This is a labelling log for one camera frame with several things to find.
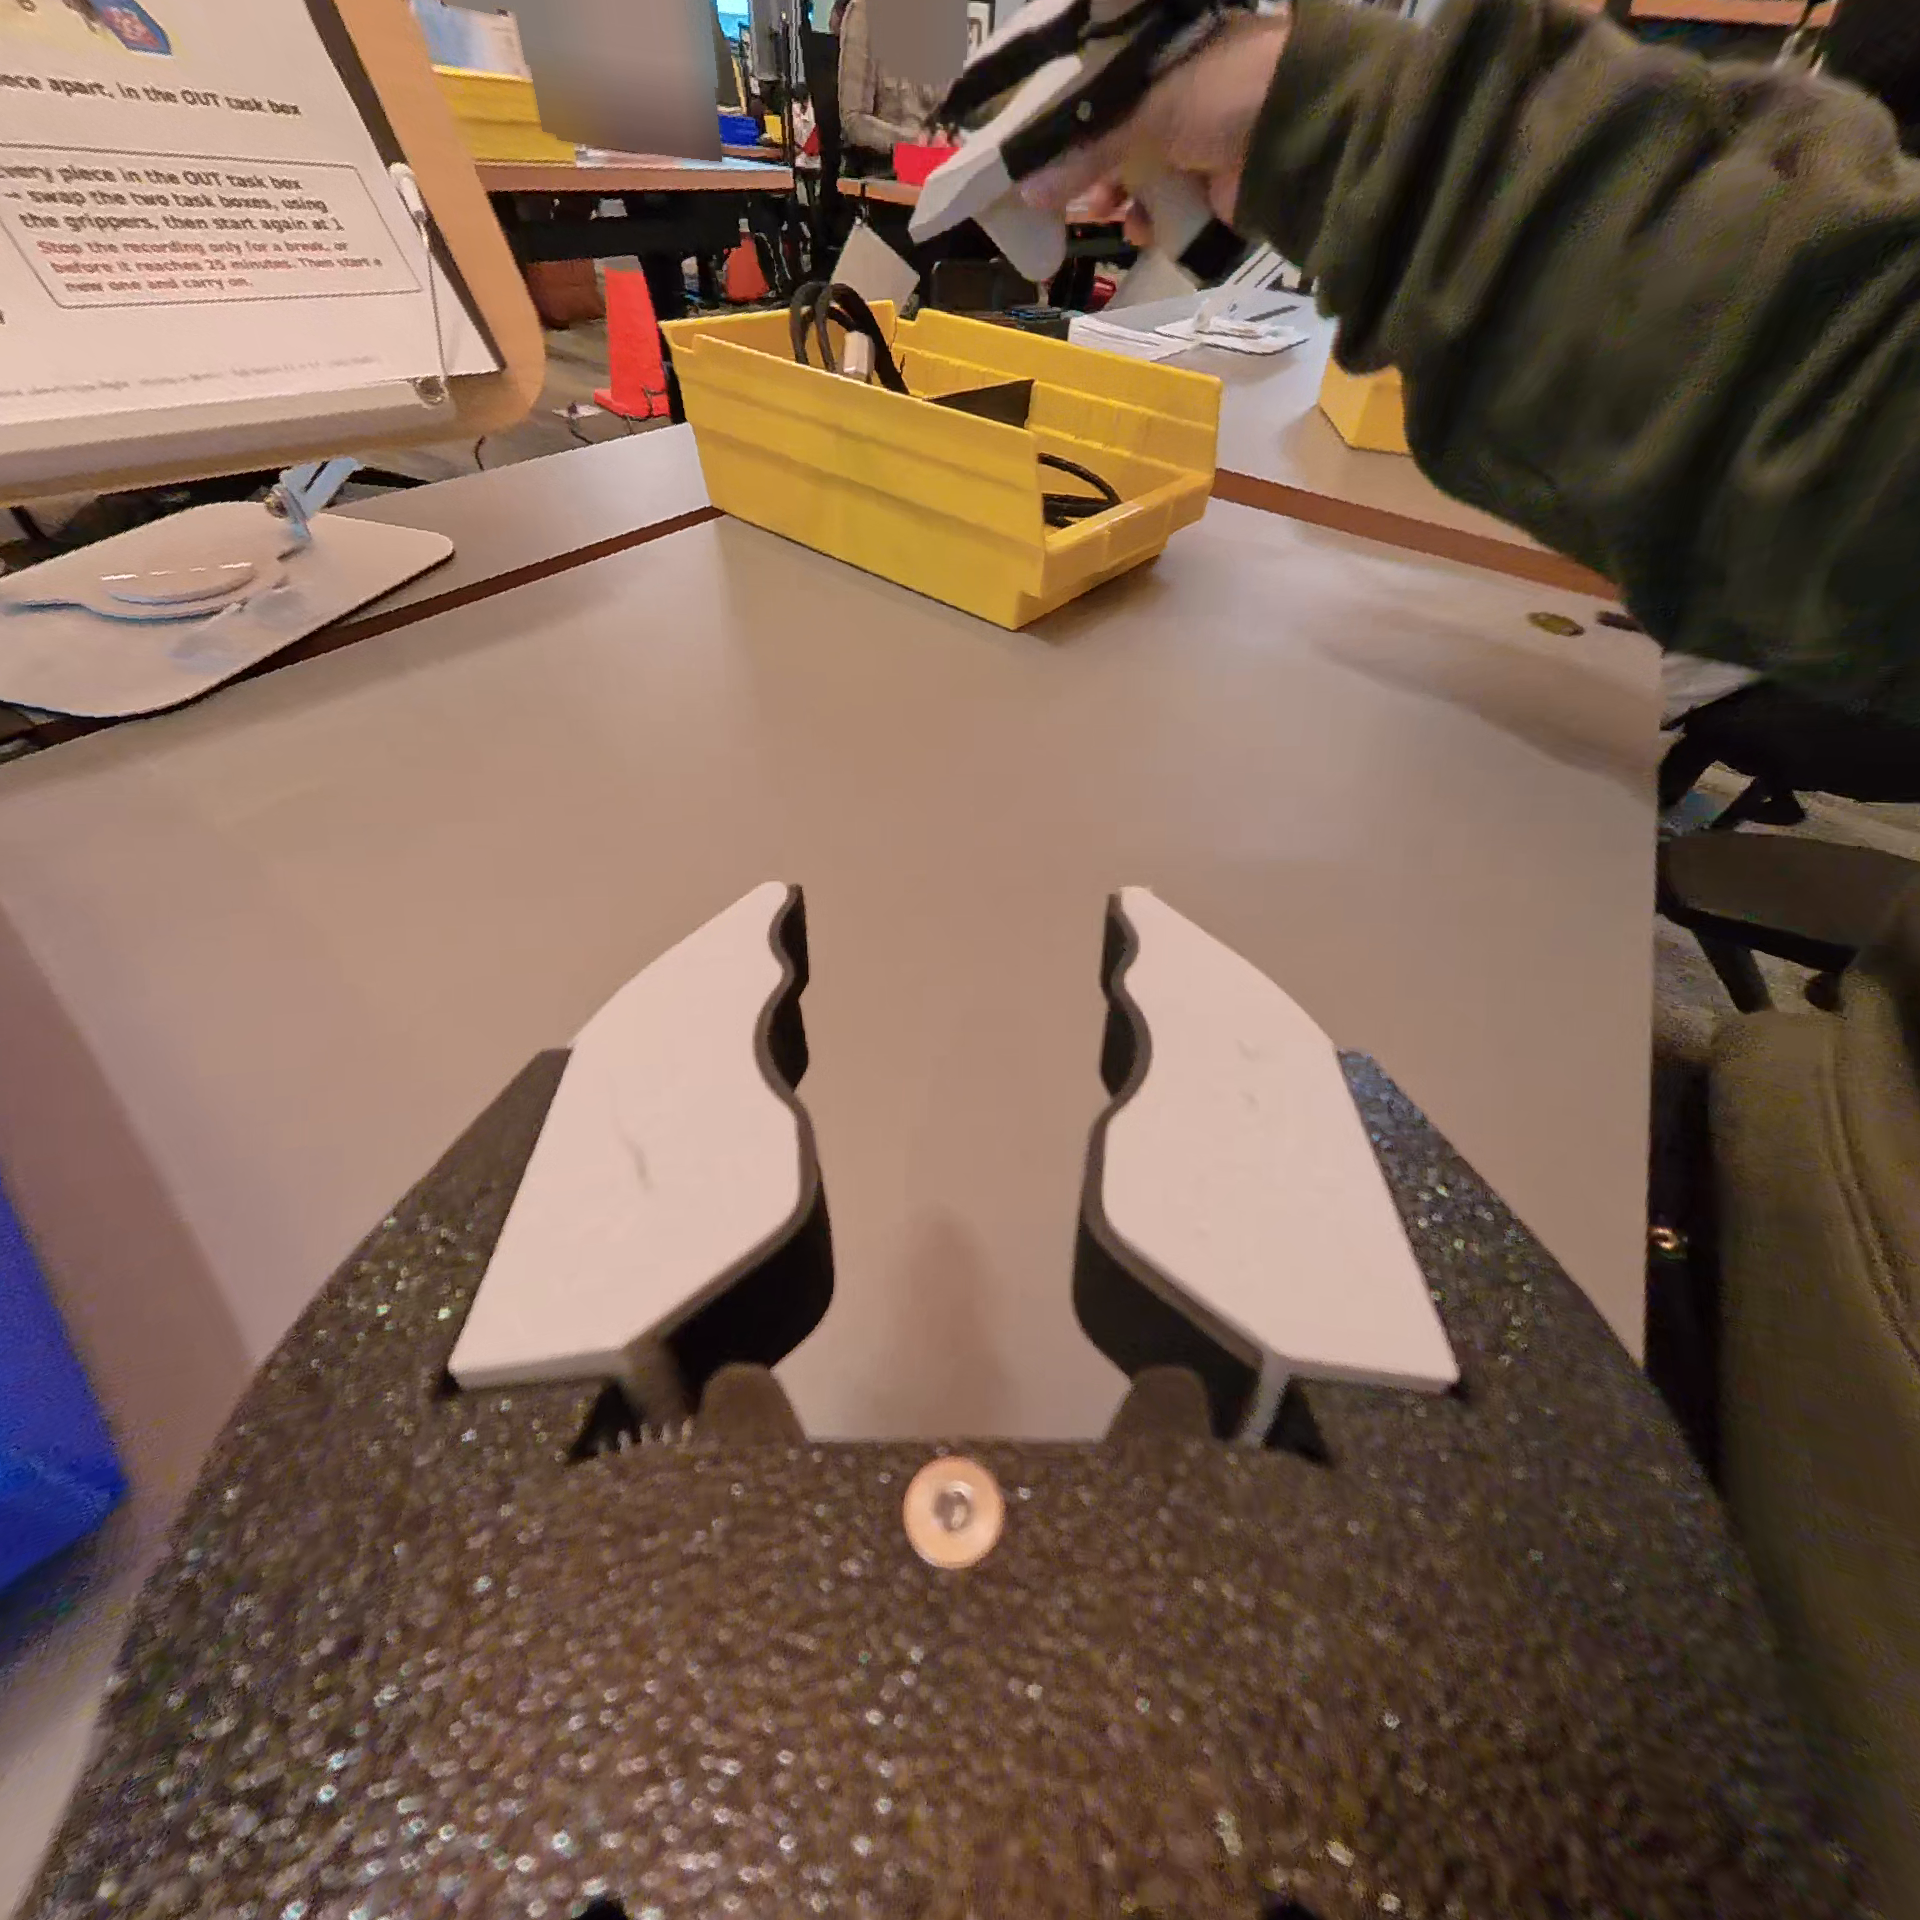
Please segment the black office chair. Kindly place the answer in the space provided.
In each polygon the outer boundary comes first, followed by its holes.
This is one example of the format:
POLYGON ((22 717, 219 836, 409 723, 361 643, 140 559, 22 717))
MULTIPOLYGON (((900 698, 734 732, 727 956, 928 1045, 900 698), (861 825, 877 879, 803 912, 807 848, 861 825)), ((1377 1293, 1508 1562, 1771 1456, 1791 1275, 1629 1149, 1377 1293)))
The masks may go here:
POLYGON ((1846 974, 1915 894, 1919 865, 1912 854, 1806 836, 1806 800, 1917 804, 1917 723, 1750 678, 1692 700, 1664 732, 1662 812, 1716 765, 1743 786, 1658 851, 1656 912, 1692 936, 1741 1014, 1773 1007, 1762 958, 1806 971, 1806 1004, 1838 1012, 1846 974))

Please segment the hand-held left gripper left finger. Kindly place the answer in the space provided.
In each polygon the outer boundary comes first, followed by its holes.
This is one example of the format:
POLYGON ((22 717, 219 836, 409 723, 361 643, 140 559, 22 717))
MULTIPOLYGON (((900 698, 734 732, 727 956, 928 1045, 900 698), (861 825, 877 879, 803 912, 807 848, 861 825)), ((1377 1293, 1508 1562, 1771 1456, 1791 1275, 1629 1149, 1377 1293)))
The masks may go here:
POLYGON ((834 1295, 804 890, 764 879, 576 1032, 447 1370, 470 1391, 776 1368, 834 1295))

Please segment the grey table with brown edge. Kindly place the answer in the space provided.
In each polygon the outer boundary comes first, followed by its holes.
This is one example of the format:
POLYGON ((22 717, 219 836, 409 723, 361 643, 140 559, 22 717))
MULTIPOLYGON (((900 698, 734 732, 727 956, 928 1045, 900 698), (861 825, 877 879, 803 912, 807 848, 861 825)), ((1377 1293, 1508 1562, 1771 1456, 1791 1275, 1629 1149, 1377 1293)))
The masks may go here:
POLYGON ((453 554, 253 665, 241 683, 632 552, 707 524, 719 507, 692 427, 656 423, 605 444, 383 491, 346 504, 344 515, 440 533, 453 554))

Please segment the black HDMI switch with cable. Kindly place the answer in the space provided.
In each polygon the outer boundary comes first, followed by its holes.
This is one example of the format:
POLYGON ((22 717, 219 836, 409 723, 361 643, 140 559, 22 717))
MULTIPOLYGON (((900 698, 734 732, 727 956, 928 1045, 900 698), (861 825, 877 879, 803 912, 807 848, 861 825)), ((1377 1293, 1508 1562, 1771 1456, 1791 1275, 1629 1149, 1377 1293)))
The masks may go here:
POLYGON ((889 330, 874 306, 841 279, 800 283, 787 306, 788 347, 796 364, 896 396, 911 396, 889 330))

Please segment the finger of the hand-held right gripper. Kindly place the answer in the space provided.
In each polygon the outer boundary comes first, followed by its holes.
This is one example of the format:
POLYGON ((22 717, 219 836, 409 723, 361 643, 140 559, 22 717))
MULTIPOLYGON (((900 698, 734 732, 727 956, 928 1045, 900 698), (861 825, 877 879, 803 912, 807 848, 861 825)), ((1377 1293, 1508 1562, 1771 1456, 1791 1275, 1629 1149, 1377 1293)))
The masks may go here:
POLYGON ((1002 136, 1106 132, 1141 105, 1158 56, 1157 1, 1026 4, 969 56, 934 124, 1002 136))
POLYGON ((992 129, 972 132, 921 186, 908 235, 925 248, 972 223, 1018 275, 1045 283, 1067 262, 1069 225, 1060 211, 1024 196, 1002 145, 992 129))

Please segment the person's right hand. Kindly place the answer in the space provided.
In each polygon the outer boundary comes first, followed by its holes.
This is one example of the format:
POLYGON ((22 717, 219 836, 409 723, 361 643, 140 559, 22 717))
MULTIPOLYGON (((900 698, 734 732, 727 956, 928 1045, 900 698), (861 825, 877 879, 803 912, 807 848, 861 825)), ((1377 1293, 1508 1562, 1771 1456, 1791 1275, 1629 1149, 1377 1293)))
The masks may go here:
POLYGON ((1190 57, 1165 71, 1128 117, 1023 180, 1021 197, 1045 211, 1083 203, 1099 219, 1123 219, 1136 248, 1165 250, 1157 215, 1136 186, 1180 177, 1209 199, 1212 217, 1231 222, 1291 26, 1291 4, 1235 11, 1190 57))

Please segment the pale table with wooden edge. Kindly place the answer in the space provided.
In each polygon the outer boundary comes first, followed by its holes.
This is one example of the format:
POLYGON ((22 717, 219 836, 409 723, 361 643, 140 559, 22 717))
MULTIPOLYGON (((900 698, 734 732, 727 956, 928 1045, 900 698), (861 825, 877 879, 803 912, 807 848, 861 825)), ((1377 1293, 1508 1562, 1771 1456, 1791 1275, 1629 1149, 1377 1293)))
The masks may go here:
POLYGON ((1189 345, 1177 359, 1223 382, 1212 488, 1221 499, 1604 604, 1617 598, 1606 578, 1433 488, 1406 453, 1347 444, 1319 407, 1333 322, 1300 292, 1246 299, 1254 315, 1271 307, 1304 334, 1300 344, 1275 354, 1189 345))

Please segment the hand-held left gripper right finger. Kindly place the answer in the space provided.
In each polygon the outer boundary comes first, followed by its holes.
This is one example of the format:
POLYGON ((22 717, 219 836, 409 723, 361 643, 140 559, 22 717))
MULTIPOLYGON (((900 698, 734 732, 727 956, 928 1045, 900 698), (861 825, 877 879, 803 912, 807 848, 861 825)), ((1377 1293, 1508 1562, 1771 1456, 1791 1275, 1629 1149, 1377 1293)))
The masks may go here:
POLYGON ((1141 1382, 1182 1374, 1227 1444, 1315 1444, 1312 1384, 1460 1391, 1334 1041, 1155 890, 1111 894, 1071 1301, 1141 1382))

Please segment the white upright sheet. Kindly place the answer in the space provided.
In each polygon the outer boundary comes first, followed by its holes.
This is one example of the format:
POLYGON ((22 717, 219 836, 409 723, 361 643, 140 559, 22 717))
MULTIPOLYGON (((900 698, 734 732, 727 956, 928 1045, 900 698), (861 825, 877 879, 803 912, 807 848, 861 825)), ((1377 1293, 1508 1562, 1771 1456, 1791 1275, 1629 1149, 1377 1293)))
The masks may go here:
POLYGON ((921 268, 866 219, 849 229, 828 281, 850 287, 869 307, 889 304, 908 317, 921 296, 921 268))

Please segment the blue storage bin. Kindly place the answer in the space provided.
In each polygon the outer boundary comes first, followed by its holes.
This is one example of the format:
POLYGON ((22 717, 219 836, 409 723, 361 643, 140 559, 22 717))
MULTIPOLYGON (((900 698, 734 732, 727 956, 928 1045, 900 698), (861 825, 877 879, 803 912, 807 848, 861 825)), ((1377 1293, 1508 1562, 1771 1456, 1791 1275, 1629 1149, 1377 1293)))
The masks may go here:
POLYGON ((2 1589, 95 1535, 129 1476, 35 1243, 2 1198, 2 1589))

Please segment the stack of yellow bins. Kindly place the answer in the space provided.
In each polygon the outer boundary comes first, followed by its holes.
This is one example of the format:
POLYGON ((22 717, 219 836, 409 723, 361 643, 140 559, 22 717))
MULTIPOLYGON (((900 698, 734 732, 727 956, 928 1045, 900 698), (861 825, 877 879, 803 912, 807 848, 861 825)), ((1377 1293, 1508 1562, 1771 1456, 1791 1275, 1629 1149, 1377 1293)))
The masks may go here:
POLYGON ((576 144, 545 127, 529 76, 445 62, 432 74, 474 162, 576 163, 576 144))

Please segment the grey desk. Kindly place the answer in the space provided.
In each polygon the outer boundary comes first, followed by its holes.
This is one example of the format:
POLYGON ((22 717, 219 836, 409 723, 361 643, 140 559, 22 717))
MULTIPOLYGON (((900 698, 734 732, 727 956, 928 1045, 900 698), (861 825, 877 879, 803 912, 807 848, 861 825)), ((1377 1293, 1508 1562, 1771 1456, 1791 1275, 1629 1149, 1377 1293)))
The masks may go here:
POLYGON ((7 765, 5 1177, 133 1497, 5 1650, 5 1916, 254 1370, 760 882, 807 902, 810 1433, 1117 1407, 1071 1259, 1124 885, 1371 1053, 1641 1354, 1658 673, 1595 611, 1216 502, 1008 634, 717 517, 7 765))

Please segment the yellow storage bin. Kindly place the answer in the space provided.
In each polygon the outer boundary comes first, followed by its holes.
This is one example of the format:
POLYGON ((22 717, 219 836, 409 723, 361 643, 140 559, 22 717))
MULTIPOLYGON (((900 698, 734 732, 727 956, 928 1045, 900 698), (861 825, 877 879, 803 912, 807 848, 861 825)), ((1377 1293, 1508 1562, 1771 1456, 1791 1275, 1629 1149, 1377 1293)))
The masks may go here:
POLYGON ((1342 444, 1354 452, 1408 457, 1403 372, 1351 372, 1328 358, 1317 392, 1317 407, 1342 444))
POLYGON ((722 514, 1007 629, 1206 514, 1221 378, 943 310, 877 317, 911 396, 800 365, 787 310, 664 326, 722 514), (931 402, 1011 378, 1035 382, 1029 430, 931 402))

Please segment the person's right forearm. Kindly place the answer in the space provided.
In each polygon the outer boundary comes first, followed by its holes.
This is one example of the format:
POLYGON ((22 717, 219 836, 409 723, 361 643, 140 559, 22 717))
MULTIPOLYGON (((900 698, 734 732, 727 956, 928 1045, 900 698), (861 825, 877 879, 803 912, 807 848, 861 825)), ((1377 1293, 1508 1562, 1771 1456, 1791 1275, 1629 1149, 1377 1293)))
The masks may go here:
POLYGON ((1419 469, 1669 650, 1919 703, 1919 167, 1860 89, 1560 4, 1296 4, 1236 215, 1419 469))

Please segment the white papers on table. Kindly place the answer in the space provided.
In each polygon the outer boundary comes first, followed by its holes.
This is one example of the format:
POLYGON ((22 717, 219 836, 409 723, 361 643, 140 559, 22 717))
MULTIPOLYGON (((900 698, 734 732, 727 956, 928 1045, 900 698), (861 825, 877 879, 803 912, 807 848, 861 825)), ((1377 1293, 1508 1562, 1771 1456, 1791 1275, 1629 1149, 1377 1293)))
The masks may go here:
POLYGON ((1069 344, 1157 365, 1202 351, 1269 359, 1308 344, 1308 330, 1293 324, 1298 312, 1296 299, 1254 310, 1214 296, 1151 324, 1141 324, 1141 307, 1130 307, 1121 317, 1103 310, 1075 315, 1069 322, 1069 344))

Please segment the instruction sign on wooden board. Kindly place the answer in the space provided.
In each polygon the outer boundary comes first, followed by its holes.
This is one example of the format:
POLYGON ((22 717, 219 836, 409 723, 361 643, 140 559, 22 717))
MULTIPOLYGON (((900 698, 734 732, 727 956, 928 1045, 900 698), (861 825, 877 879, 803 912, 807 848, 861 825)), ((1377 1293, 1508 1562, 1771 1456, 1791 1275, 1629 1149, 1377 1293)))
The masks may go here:
POLYGON ((5 505, 532 410, 542 326, 413 4, 2 15, 5 505))

